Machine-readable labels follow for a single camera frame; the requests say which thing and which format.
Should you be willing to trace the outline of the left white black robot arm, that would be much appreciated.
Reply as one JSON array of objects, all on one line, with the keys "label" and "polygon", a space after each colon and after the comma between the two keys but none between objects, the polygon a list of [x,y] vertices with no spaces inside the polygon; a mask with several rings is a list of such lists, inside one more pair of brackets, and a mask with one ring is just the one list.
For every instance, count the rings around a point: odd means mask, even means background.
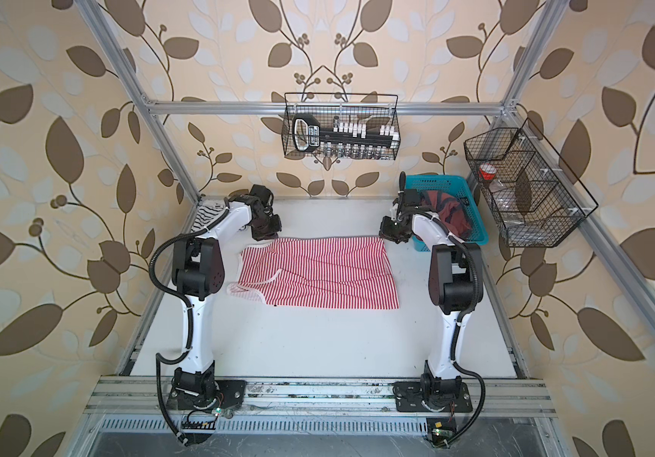
[{"label": "left white black robot arm", "polygon": [[276,238],[282,224],[273,200],[271,190],[254,185],[222,203],[201,205],[190,231],[165,241],[151,256],[150,281],[181,302],[183,317],[181,353],[156,353],[156,375],[160,377],[165,366],[173,367],[171,395],[194,409],[213,411],[241,401],[243,382],[219,385],[215,376],[212,322],[216,294],[226,282],[222,247],[244,228],[255,241]]}]

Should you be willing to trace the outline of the black white striped tank top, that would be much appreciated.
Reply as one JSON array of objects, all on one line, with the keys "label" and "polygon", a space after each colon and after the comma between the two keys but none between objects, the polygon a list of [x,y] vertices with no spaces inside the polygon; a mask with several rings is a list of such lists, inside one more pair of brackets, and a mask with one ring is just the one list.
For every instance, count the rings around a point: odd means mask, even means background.
[{"label": "black white striped tank top", "polygon": [[215,230],[229,215],[229,202],[204,201],[198,204],[190,232],[196,236]]}]

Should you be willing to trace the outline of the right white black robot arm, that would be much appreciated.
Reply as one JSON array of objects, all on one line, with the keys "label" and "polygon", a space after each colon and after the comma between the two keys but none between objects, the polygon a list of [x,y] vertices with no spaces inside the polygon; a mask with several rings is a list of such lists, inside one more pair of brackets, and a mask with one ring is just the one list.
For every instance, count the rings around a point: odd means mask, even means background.
[{"label": "right white black robot arm", "polygon": [[380,238],[399,244],[417,237],[430,249],[428,294],[441,317],[439,340],[420,378],[393,385],[398,411],[473,411],[468,378],[480,385],[478,406],[485,402],[483,377],[460,364],[462,334],[484,294],[480,247],[469,241],[472,229],[464,202],[439,190],[399,190],[392,215],[382,220]]}]

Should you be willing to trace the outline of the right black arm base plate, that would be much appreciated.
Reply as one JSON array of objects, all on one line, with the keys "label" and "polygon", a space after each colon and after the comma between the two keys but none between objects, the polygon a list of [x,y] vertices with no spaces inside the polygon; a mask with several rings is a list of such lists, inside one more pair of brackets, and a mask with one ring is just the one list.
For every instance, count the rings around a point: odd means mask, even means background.
[{"label": "right black arm base plate", "polygon": [[418,381],[396,382],[392,393],[399,412],[449,414],[474,410],[465,382],[441,381],[437,388],[425,388]]}]

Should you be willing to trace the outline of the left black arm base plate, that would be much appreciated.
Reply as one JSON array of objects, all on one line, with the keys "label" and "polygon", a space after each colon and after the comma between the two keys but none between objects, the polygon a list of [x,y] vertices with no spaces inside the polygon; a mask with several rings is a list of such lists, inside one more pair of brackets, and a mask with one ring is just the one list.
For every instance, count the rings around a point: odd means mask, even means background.
[{"label": "left black arm base plate", "polygon": [[174,411],[239,409],[245,400],[246,387],[245,380],[217,380],[209,388],[194,382],[177,382],[166,405]]}]

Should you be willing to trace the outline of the red white striped tank top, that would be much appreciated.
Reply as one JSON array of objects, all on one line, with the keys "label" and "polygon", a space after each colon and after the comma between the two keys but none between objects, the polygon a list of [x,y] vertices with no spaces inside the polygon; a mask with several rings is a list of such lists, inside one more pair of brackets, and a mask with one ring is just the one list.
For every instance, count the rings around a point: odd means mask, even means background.
[{"label": "red white striped tank top", "polygon": [[279,238],[248,246],[228,294],[272,307],[400,307],[386,244],[374,236]]}]

